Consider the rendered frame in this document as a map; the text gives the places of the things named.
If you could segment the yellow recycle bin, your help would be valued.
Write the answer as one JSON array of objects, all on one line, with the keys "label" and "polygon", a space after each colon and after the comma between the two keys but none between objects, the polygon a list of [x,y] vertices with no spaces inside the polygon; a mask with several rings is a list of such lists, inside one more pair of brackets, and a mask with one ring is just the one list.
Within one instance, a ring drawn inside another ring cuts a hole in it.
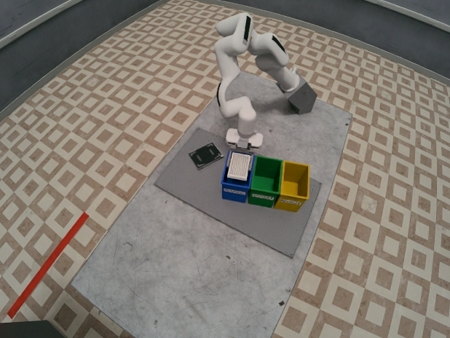
[{"label": "yellow recycle bin", "polygon": [[275,200],[274,208],[297,212],[308,199],[309,165],[283,160],[280,194]]}]

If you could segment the green returns bin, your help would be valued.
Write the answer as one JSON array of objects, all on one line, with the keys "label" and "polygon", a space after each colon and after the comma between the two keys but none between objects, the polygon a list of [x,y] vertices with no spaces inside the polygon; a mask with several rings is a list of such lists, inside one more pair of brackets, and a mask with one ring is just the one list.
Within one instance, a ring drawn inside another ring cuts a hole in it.
[{"label": "green returns bin", "polygon": [[280,194],[282,169],[282,160],[256,155],[248,204],[272,207]]}]

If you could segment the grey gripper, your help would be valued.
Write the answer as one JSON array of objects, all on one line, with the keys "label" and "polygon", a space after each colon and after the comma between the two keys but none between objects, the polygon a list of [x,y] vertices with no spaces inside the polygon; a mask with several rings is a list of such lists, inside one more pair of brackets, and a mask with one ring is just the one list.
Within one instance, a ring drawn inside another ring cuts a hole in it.
[{"label": "grey gripper", "polygon": [[[228,161],[226,164],[227,168],[229,168],[229,166],[230,166],[230,162],[231,162],[230,158],[232,155],[232,150],[235,150],[236,148],[241,148],[241,147],[237,147],[239,138],[240,138],[240,136],[237,134],[237,129],[231,129],[231,128],[228,129],[228,132],[226,134],[226,143],[228,145],[232,145],[232,146],[230,146],[229,157],[228,157]],[[249,150],[249,153],[251,153],[252,155],[251,155],[251,159],[249,162],[248,171],[251,171],[254,150],[255,149],[259,150],[261,148],[262,139],[263,139],[263,135],[260,133],[253,134],[253,136],[249,138],[248,142],[252,143],[252,144],[251,144],[251,146],[248,146],[247,149]]]}]

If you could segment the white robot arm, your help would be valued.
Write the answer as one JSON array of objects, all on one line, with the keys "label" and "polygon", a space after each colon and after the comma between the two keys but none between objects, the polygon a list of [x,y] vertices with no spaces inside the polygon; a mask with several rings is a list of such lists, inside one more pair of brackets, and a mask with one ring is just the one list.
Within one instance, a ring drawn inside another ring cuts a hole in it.
[{"label": "white robot arm", "polygon": [[237,55],[245,53],[248,49],[250,54],[256,56],[256,66],[275,79],[281,89],[287,93],[294,91],[299,86],[297,67],[290,70],[286,68],[289,57],[280,40],[273,33],[257,34],[253,29],[253,18],[246,12],[220,21],[216,30],[219,35],[224,37],[214,44],[216,60],[221,73],[221,81],[217,89],[218,106],[222,116],[226,119],[239,116],[237,134],[240,138],[237,147],[247,149],[247,146],[252,144],[248,143],[249,138],[257,133],[257,130],[254,130],[256,112],[253,110],[250,99],[246,96],[227,102],[225,100],[227,87],[240,75]]}]

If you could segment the blue bin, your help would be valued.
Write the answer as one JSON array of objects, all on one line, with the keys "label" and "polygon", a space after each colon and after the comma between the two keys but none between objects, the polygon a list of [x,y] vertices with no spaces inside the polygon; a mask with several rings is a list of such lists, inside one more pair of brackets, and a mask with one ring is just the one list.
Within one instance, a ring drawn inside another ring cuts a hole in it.
[{"label": "blue bin", "polygon": [[[229,152],[230,151],[228,151],[228,154],[227,154],[226,164],[228,161]],[[248,189],[250,189],[250,183],[251,183],[252,174],[253,174],[254,161],[255,161],[255,155],[253,155],[252,168],[251,168],[251,171],[248,172],[246,181],[235,179],[235,178],[227,178],[229,168],[227,168],[226,164],[225,164],[224,172],[223,172],[222,179],[221,179],[222,199],[231,200],[231,201],[235,201],[235,202],[239,202],[239,203],[246,202],[246,198],[248,195]]]}]

